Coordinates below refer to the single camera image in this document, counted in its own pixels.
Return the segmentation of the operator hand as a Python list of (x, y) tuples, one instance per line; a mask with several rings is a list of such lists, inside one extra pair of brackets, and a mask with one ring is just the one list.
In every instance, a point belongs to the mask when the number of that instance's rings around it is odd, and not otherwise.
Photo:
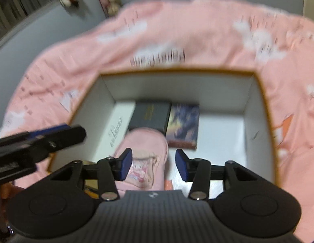
[(6, 219), (4, 216), (5, 213), (5, 205), (8, 199), (13, 196), (14, 193), (14, 185), (11, 183), (6, 183), (0, 185), (0, 232), (7, 233), (8, 228), (6, 226)]

